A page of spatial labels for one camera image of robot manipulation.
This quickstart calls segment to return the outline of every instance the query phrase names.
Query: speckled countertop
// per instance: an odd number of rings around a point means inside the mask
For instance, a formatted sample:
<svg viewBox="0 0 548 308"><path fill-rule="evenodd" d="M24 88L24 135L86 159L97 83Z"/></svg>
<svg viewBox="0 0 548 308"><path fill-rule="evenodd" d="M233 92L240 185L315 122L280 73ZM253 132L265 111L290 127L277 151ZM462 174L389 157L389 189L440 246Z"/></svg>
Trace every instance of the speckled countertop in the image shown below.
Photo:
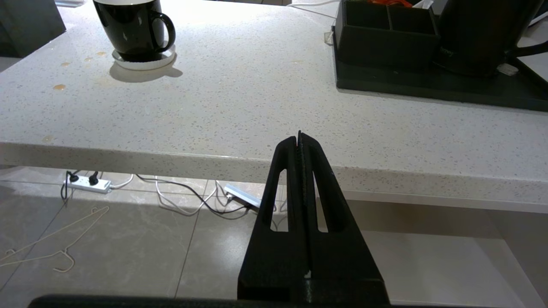
<svg viewBox="0 0 548 308"><path fill-rule="evenodd" d="M548 211L548 113L338 90L323 41L333 19L162 6L177 29L168 70L113 65L88 3L65 17L65 34L1 73L2 162L264 182L276 144L301 129L343 190Z"/></svg>

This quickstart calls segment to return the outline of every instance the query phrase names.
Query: power strip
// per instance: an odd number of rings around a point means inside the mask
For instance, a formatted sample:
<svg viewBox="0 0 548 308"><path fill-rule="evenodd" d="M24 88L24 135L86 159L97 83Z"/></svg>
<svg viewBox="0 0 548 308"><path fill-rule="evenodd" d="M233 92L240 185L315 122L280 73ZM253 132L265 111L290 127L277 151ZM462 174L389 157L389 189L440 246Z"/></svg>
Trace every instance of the power strip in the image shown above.
<svg viewBox="0 0 548 308"><path fill-rule="evenodd" d="M99 192L99 193L109 193L111 192L111 182L107 180L101 180L97 179L99 182L93 186L89 184L89 177L87 176L78 176L78 180L75 182L70 182L70 176L68 178L68 188L74 188L74 189L81 189L81 190L87 190L91 192Z"/></svg>
<svg viewBox="0 0 548 308"><path fill-rule="evenodd" d="M232 186L230 184L226 184L225 192L246 201L247 203L253 205L256 208L261 206L261 200L253 197L252 195L246 193L245 191L243 191L243 190L241 190L241 189L239 189L235 186Z"/></svg>

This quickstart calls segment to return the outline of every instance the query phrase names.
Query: mug handle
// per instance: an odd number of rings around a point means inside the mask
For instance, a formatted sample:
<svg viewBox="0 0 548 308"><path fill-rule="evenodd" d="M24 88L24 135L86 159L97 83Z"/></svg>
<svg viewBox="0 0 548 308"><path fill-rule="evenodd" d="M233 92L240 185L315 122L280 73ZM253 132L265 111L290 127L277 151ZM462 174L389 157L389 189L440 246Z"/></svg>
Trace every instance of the mug handle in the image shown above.
<svg viewBox="0 0 548 308"><path fill-rule="evenodd" d="M154 15L152 16L152 21L154 21L154 19L157 19L157 18L160 19L165 24L165 27L168 29L168 37L169 37L168 44L165 47L158 46L156 48L157 53L162 53L168 50L169 48L171 48L171 46L173 46L173 44L175 43L175 27L173 26L173 22L171 21L171 19L164 13L155 12ZM152 36L154 36L154 32L152 28L150 29L150 31L152 33Z"/></svg>

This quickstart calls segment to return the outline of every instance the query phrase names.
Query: white coaster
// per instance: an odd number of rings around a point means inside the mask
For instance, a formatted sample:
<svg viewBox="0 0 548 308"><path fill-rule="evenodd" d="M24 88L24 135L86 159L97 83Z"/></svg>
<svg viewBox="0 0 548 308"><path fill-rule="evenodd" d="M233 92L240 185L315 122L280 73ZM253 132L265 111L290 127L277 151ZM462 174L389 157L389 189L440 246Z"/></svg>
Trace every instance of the white coaster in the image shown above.
<svg viewBox="0 0 548 308"><path fill-rule="evenodd" d="M160 60L149 62L129 62L122 59L120 54L116 50L112 52L112 57L116 63L124 69L132 71L149 71L159 69L160 67L170 64L175 58L175 45L171 46L168 50L161 53L162 58Z"/></svg>

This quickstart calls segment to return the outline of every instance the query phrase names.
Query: orange object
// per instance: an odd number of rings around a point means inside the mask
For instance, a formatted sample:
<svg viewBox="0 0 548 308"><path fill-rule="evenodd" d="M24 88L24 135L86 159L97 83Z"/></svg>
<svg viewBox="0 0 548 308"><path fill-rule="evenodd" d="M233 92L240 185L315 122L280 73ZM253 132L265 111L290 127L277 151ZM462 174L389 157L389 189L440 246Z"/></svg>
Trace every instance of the orange object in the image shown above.
<svg viewBox="0 0 548 308"><path fill-rule="evenodd" d="M384 4L384 5L403 5L410 8L413 5L406 0L369 0L369 3Z"/></svg>

